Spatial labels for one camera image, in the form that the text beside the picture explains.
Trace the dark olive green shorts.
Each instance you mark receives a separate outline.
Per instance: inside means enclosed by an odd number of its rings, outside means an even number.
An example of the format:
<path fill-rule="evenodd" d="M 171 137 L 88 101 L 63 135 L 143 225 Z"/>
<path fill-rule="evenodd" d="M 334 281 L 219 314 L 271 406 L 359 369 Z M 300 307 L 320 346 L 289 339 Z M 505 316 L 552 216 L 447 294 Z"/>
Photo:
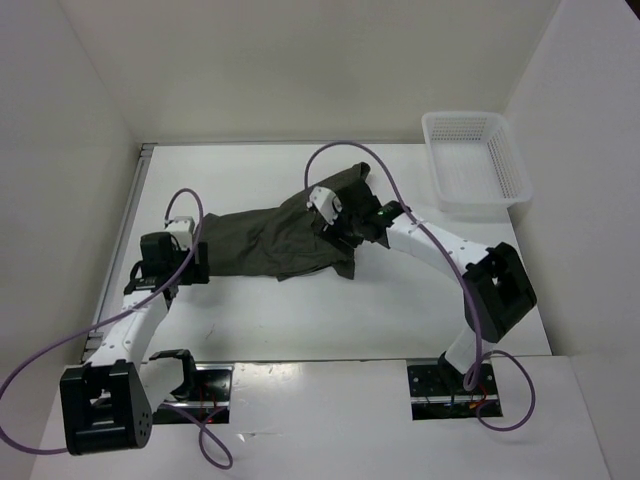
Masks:
<path fill-rule="evenodd" d="M 277 207 L 216 215 L 201 222 L 200 240 L 208 245 L 212 276 L 268 276 L 279 281 L 333 268 L 355 276 L 355 248 L 348 210 L 332 225 L 307 207 L 311 188 Z"/>

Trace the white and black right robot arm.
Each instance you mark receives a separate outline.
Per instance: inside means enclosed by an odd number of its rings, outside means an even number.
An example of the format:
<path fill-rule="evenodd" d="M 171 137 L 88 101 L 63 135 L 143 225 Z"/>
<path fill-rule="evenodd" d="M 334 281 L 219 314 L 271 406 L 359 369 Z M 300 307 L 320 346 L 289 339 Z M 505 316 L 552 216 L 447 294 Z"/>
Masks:
<path fill-rule="evenodd" d="M 367 241 L 407 254 L 443 273 L 462 290 L 466 326 L 444 352 L 440 385 L 450 393 L 473 389 L 479 364 L 537 305 L 537 296 L 517 250 L 459 237 L 420 218 L 397 201 L 349 209 L 332 196 L 309 200 L 320 234 L 345 247 Z"/>

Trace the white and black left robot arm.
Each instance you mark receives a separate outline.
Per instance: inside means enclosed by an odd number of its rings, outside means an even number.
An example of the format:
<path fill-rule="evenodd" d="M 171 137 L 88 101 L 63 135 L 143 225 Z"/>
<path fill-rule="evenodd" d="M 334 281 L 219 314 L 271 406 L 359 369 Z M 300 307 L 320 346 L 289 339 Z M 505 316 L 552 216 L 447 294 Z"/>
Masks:
<path fill-rule="evenodd" d="M 200 385 L 189 350 L 147 349 L 179 288 L 208 283 L 207 246 L 166 228 L 142 236 L 140 250 L 124 289 L 124 318 L 60 379 L 66 447 L 75 456 L 144 447 L 158 407 L 191 398 Z"/>

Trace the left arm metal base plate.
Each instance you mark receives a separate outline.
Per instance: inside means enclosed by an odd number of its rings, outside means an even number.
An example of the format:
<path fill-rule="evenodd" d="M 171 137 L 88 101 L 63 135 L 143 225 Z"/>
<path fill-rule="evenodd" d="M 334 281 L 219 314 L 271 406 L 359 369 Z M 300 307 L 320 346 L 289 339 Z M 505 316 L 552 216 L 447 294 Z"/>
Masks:
<path fill-rule="evenodd" d="M 208 424 L 229 422 L 231 365 L 183 367 L 177 359 L 160 359 L 143 363 L 139 374 L 155 425 L 189 423 L 183 413 Z"/>

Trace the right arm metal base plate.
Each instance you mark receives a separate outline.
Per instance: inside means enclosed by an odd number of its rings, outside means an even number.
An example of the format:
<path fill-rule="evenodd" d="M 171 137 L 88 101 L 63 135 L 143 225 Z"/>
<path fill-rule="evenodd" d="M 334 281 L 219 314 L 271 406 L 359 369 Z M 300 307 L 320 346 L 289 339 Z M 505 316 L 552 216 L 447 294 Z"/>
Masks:
<path fill-rule="evenodd" d="M 482 365 L 480 382 L 472 391 L 464 389 L 461 374 L 436 360 L 408 362 L 406 370 L 413 421 L 473 418 L 479 407 L 483 417 L 503 416 L 490 363 Z"/>

